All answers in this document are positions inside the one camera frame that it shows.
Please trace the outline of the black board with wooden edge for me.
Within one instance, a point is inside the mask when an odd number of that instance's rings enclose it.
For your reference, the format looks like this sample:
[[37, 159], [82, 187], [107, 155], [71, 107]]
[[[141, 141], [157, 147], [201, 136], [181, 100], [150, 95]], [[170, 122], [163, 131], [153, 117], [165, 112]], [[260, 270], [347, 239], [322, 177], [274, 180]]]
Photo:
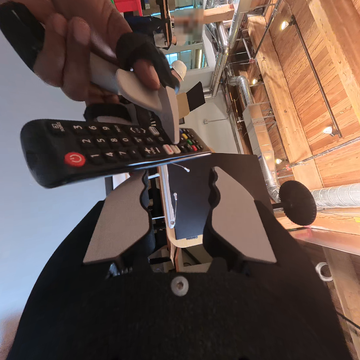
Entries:
[[273, 213], [256, 155], [212, 153], [167, 167], [170, 190], [177, 195], [177, 210], [175, 228], [167, 228], [166, 232], [177, 248], [202, 244], [202, 232], [209, 213], [209, 173], [213, 167], [223, 169]]

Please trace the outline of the black round disc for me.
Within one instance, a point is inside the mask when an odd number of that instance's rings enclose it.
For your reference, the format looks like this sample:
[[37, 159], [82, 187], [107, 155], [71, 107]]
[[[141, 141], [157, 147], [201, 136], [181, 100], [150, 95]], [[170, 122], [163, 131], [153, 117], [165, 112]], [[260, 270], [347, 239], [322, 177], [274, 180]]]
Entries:
[[289, 180], [279, 189], [279, 201], [273, 210], [282, 209], [289, 220], [300, 226], [311, 225], [317, 217], [317, 205], [312, 193], [302, 183]]

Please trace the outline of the person's left hand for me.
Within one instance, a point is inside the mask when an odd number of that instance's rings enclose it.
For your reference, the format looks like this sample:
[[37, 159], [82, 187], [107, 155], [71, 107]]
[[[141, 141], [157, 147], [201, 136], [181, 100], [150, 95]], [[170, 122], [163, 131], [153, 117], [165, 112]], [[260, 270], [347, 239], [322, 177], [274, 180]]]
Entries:
[[111, 1], [19, 1], [45, 27], [43, 49], [34, 73], [45, 83], [60, 88], [73, 101], [86, 105], [118, 104], [117, 95], [91, 83], [90, 53], [116, 63], [119, 38], [132, 32]]

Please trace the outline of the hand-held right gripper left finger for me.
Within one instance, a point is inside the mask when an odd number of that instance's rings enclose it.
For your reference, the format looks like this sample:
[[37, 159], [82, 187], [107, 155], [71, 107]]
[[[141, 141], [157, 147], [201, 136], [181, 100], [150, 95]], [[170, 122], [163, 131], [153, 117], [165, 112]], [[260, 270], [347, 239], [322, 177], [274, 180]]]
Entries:
[[122, 255], [148, 257], [154, 251], [147, 173], [135, 172], [106, 197], [83, 264], [116, 262]]

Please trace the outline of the black remote control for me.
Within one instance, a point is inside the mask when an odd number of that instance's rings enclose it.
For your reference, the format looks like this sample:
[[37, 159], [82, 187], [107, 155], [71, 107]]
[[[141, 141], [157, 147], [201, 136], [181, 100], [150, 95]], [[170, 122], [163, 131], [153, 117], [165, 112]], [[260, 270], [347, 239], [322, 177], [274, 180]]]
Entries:
[[36, 119], [20, 142], [33, 178], [51, 189], [211, 154], [193, 129], [179, 136], [173, 144], [161, 126]]

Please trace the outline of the wooden office desk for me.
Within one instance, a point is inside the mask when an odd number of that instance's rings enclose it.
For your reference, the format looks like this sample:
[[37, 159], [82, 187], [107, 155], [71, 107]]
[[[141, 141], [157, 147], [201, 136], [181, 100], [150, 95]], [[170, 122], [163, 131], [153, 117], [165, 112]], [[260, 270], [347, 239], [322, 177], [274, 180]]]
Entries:
[[172, 44], [176, 43], [176, 36], [173, 30], [173, 21], [170, 14], [169, 4], [167, 0], [156, 0], [156, 4], [160, 7], [160, 18], [162, 20], [162, 32], [164, 34], [164, 46], [160, 46], [165, 50], [169, 50]]

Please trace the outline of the black rectangular object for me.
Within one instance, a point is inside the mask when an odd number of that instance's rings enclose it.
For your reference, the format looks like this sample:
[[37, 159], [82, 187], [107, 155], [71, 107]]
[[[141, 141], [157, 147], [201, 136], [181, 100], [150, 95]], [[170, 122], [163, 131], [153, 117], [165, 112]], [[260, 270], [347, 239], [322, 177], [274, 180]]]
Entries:
[[199, 108], [206, 103], [202, 83], [199, 81], [186, 92], [189, 112]]

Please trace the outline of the black track light rail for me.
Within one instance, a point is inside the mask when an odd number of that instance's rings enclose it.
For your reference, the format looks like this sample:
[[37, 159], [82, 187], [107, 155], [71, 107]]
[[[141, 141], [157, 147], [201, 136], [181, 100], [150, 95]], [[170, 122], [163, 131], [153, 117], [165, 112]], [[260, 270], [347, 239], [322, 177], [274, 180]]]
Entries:
[[338, 123], [337, 123], [337, 120], [335, 119], [335, 115], [334, 115], [334, 113], [333, 113], [333, 111], [332, 111], [332, 108], [331, 108], [331, 106], [330, 106], [330, 102], [329, 102], [329, 100], [328, 100], [328, 98], [327, 98], [327, 96], [326, 96], [324, 87], [323, 87], [322, 82], [321, 82], [321, 80], [320, 80], [320, 77], [319, 77], [319, 75], [318, 75], [318, 73], [317, 73], [317, 70], [316, 70], [315, 65], [314, 65], [314, 63], [313, 63], [313, 60], [312, 60], [312, 58], [311, 58], [310, 52], [309, 52], [308, 47], [307, 47], [307, 45], [306, 45], [306, 43], [305, 43], [304, 37], [303, 37], [303, 35], [302, 35], [302, 33], [301, 33], [301, 30], [300, 30], [300, 28], [299, 28], [298, 22], [297, 22], [296, 17], [295, 17], [294, 14], [291, 14], [291, 16], [290, 16], [290, 21], [289, 21], [289, 25], [288, 25], [288, 26], [294, 26], [294, 27], [295, 27], [295, 30], [296, 30], [296, 33], [297, 33], [297, 35], [298, 35], [298, 37], [299, 37], [301, 46], [302, 46], [302, 48], [303, 48], [303, 50], [304, 50], [305, 56], [306, 56], [306, 58], [307, 58], [307, 60], [308, 60], [308, 63], [309, 63], [310, 68], [311, 68], [311, 71], [312, 71], [312, 73], [313, 73], [313, 75], [314, 75], [314, 78], [315, 78], [316, 83], [317, 83], [317, 85], [318, 85], [319, 91], [320, 91], [320, 93], [321, 93], [321, 95], [322, 95], [322, 99], [323, 99], [323, 101], [324, 101], [324, 104], [325, 104], [325, 106], [326, 106], [326, 109], [327, 109], [327, 111], [328, 111], [328, 113], [329, 113], [329, 116], [330, 116], [330, 118], [331, 118], [332, 131], [331, 131], [330, 133], [327, 132], [327, 134], [330, 135], [330, 136], [332, 136], [332, 137], [334, 137], [334, 136], [337, 135], [339, 138], [342, 138], [342, 137], [343, 137], [342, 132], [341, 132], [340, 127], [339, 127], [339, 125], [338, 125]]

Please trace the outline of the brown cardboard piece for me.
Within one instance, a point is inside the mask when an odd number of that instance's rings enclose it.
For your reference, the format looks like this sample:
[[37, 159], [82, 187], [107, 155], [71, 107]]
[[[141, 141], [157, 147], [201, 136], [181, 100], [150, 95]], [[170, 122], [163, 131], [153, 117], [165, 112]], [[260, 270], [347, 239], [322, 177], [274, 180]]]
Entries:
[[188, 97], [186, 92], [182, 92], [176, 95], [178, 103], [178, 116], [179, 119], [186, 117], [190, 113], [190, 107], [188, 103]]

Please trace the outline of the metal ceiling pipe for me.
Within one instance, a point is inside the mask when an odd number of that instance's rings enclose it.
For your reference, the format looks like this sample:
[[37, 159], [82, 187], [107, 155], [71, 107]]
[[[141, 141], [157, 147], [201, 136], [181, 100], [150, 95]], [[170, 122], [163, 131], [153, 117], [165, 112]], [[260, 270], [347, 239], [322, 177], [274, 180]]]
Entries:
[[356, 143], [356, 142], [359, 142], [359, 141], [360, 141], [360, 137], [358, 136], [358, 137], [356, 137], [356, 138], [354, 138], [354, 139], [352, 139], [352, 140], [349, 140], [349, 141], [347, 141], [347, 142], [345, 142], [345, 143], [343, 143], [343, 144], [340, 144], [340, 145], [337, 145], [337, 146], [335, 146], [335, 147], [332, 147], [331, 149], [328, 149], [328, 150], [326, 150], [326, 151], [323, 151], [323, 152], [321, 152], [321, 153], [318, 153], [318, 154], [316, 154], [316, 155], [313, 155], [313, 156], [311, 156], [311, 157], [308, 157], [308, 158], [306, 158], [306, 159], [303, 159], [303, 160], [301, 160], [301, 161], [299, 161], [299, 162], [295, 162], [295, 163], [288, 164], [288, 165], [286, 165], [286, 170], [289, 171], [290, 169], [292, 169], [292, 168], [294, 168], [294, 167], [296, 167], [296, 166], [304, 165], [305, 163], [309, 162], [310, 160], [314, 160], [314, 159], [316, 159], [316, 158], [325, 156], [325, 155], [327, 155], [327, 154], [330, 154], [331, 152], [337, 151], [337, 150], [339, 150], [339, 149], [341, 149], [341, 148], [343, 148], [343, 147], [352, 145], [352, 144], [354, 144], [354, 143]]

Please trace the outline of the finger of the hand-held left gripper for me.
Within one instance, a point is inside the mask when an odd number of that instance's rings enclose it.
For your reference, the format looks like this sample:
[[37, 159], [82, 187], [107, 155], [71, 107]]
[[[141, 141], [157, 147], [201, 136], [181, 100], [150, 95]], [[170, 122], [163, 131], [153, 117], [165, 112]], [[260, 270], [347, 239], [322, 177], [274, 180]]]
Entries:
[[180, 131], [179, 110], [175, 90], [169, 86], [160, 86], [158, 96], [162, 106], [162, 110], [158, 115], [161, 126], [171, 143], [177, 145], [180, 140]]
[[150, 127], [158, 126], [158, 118], [154, 112], [149, 111], [143, 107], [132, 104], [134, 110], [132, 111], [132, 125], [138, 128], [148, 130]]

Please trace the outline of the mannequin head with white helmet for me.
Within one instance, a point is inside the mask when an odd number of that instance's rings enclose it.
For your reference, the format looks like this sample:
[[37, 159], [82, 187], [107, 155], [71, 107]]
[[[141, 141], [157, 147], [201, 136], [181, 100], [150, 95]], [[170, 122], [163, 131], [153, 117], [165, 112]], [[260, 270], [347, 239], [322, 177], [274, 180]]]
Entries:
[[179, 82], [184, 81], [187, 73], [187, 66], [180, 60], [173, 61], [170, 65], [171, 73], [175, 76]]

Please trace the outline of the silver metal duct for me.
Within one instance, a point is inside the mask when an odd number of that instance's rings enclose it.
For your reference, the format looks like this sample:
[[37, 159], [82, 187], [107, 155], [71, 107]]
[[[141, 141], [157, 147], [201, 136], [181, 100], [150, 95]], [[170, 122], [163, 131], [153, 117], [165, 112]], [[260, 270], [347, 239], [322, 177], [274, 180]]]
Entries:
[[359, 208], [360, 184], [348, 184], [310, 191], [318, 208]]
[[243, 121], [249, 136], [251, 149], [257, 156], [270, 198], [280, 202], [280, 183], [277, 177], [275, 155], [261, 107], [255, 103], [248, 79], [243, 76], [229, 76], [228, 84], [239, 89], [244, 103]]

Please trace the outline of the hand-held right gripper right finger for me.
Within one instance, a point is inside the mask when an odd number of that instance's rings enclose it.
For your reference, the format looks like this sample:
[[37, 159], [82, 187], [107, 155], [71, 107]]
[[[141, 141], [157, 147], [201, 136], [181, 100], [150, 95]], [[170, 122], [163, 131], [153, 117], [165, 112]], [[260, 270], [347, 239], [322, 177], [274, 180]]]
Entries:
[[238, 258], [276, 263], [255, 200], [245, 187], [215, 166], [209, 173], [209, 189], [203, 245], [210, 256], [221, 257], [227, 263], [235, 263]]

